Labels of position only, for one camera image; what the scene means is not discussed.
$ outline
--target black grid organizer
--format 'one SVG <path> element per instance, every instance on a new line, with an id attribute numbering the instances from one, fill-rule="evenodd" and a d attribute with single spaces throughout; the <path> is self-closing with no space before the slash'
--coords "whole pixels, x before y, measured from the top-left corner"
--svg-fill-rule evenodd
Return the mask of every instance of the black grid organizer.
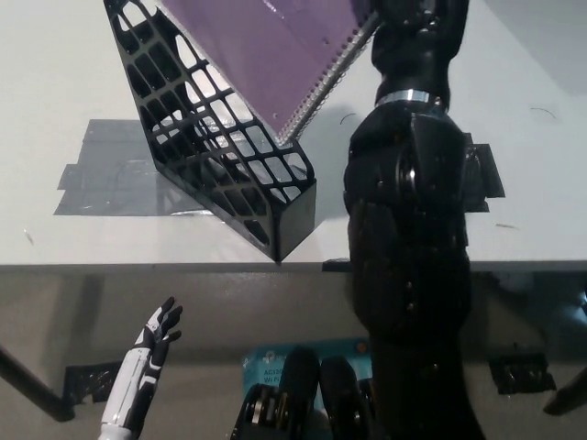
<path id="1" fill-rule="evenodd" d="M 246 106 L 159 9 L 104 3 L 157 170 L 282 260 L 314 229 L 316 178 L 300 145 L 278 148 L 236 112 Z"/>

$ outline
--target gray floor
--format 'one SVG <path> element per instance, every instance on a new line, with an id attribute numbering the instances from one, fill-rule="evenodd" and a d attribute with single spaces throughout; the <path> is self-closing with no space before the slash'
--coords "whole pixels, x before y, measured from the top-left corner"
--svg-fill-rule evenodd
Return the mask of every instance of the gray floor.
<path id="1" fill-rule="evenodd" d="M 587 364 L 577 348 L 587 328 L 577 312 L 582 280 L 537 277 L 529 298 L 475 282 L 463 345 L 471 399 L 487 438 L 584 437 L 587 410 L 552 418 L 541 412 L 549 393 L 499 396 L 483 361 L 512 351 L 514 343 L 544 349 L 563 385 Z M 337 274 L 4 274 L 0 340 L 60 390 L 65 366 L 122 358 L 152 310 L 174 294 L 185 307 L 183 339 L 171 352 L 142 438 L 222 439 L 240 407 L 240 356 L 255 345 L 362 335 L 348 291 L 348 280 Z M 76 409 L 74 421 L 54 423 L 0 380 L 2 439 L 95 439 L 103 409 L 88 403 Z"/>

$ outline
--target purple folder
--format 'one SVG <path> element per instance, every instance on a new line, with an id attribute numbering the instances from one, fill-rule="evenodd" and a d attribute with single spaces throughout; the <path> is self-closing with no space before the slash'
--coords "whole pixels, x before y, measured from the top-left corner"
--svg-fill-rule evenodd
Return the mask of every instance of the purple folder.
<path id="1" fill-rule="evenodd" d="M 376 27 L 369 0 L 160 0 L 279 144 L 298 136 Z"/>

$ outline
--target metal ring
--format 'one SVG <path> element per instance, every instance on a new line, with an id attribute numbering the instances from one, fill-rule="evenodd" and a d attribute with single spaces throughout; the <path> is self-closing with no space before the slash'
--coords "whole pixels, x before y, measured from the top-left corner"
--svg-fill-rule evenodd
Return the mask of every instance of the metal ring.
<path id="1" fill-rule="evenodd" d="M 394 103 L 396 101 L 417 101 L 418 103 L 430 103 L 434 105 L 442 105 L 442 100 L 430 94 L 428 92 L 424 92 L 422 90 L 415 90 L 415 89 L 408 89 L 408 90 L 398 90 L 396 92 L 391 92 L 386 94 L 382 99 L 377 102 L 377 105 L 380 106 L 383 104 Z"/>

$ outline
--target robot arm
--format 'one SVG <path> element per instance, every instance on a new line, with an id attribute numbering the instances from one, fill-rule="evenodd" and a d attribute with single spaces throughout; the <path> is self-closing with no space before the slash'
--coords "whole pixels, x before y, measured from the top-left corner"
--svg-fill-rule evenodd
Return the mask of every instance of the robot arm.
<path id="1" fill-rule="evenodd" d="M 138 335 L 127 352 L 102 416 L 99 440 L 136 440 L 145 422 L 150 403 L 171 342 L 182 335 L 169 334 L 180 321 L 182 307 L 173 308 L 168 299 Z"/>
<path id="2" fill-rule="evenodd" d="M 345 172 L 355 313 L 371 338 L 377 419 L 392 438 L 483 438 L 458 332 L 471 302 L 465 137 L 449 118 L 449 64 L 468 0 L 372 0 L 382 24 L 376 107 Z"/>

